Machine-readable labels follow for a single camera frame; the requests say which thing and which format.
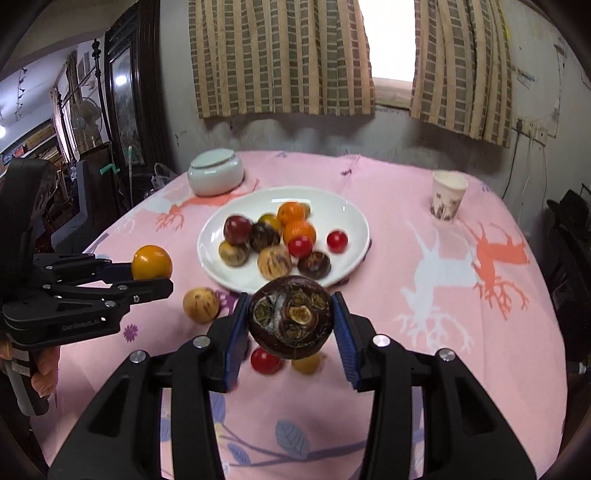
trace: white plate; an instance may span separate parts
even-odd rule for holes
[[[223,242],[223,225],[230,215],[242,215],[256,222],[265,213],[277,214],[284,202],[305,202],[310,205],[310,223],[316,228],[314,249],[328,254],[332,269],[319,281],[330,287],[349,275],[363,260],[369,248],[369,225],[365,215],[343,197],[310,187],[276,187],[257,190],[221,207],[207,221],[197,239],[197,254],[201,266],[216,282],[232,291],[253,294],[267,283],[256,266],[256,253],[238,268],[228,267],[220,259],[217,249]],[[349,237],[347,249],[339,255],[331,254],[326,236],[332,230],[342,230]],[[298,275],[295,266],[292,275]]]

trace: plastic bag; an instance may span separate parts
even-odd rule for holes
[[[152,186],[154,190],[161,190],[171,181],[173,181],[178,175],[170,170],[166,165],[157,163],[154,165],[154,176],[152,176]]]

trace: cherry tomato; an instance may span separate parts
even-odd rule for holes
[[[276,374],[283,367],[283,360],[271,355],[264,348],[257,347],[251,355],[252,367],[263,375]]]
[[[243,245],[248,242],[252,231],[252,222],[241,215],[232,215],[223,226],[223,236],[231,245]]]
[[[146,245],[135,253],[131,262],[131,274],[134,280],[170,278],[173,274],[173,261],[164,248]]]
[[[292,360],[291,366],[301,374],[312,375],[318,370],[322,358],[323,355],[321,353],[315,353],[314,355],[308,356],[306,358]]]
[[[347,234],[341,230],[333,230],[326,237],[326,245],[328,245],[330,252],[334,254],[343,253],[348,243],[349,238],[347,238]]]
[[[289,244],[287,244],[287,249],[290,251],[292,257],[302,258],[307,257],[312,253],[314,244],[308,237],[299,236],[293,238]]]
[[[266,213],[265,215],[262,215],[261,218],[258,219],[257,223],[266,223],[267,225],[277,230],[279,233],[281,233],[281,230],[283,229],[283,226],[279,219],[272,213]]]

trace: window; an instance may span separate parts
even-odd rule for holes
[[[410,108],[415,61],[414,0],[359,0],[376,102]]]

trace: wooden furniture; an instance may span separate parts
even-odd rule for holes
[[[105,90],[115,163],[134,198],[155,163],[169,167],[160,74],[160,0],[140,0],[105,34]]]

